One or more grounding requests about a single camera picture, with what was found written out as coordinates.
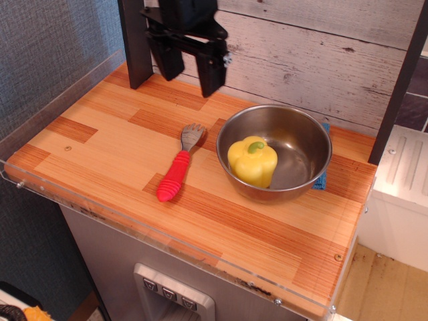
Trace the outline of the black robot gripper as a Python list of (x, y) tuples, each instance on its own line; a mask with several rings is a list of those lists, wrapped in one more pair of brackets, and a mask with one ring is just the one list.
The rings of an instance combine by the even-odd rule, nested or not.
[(182, 51), (195, 56), (204, 98), (225, 84), (231, 53), (227, 31), (215, 20), (216, 1), (159, 1), (140, 13), (147, 19), (146, 37), (158, 69), (171, 81), (184, 71)]

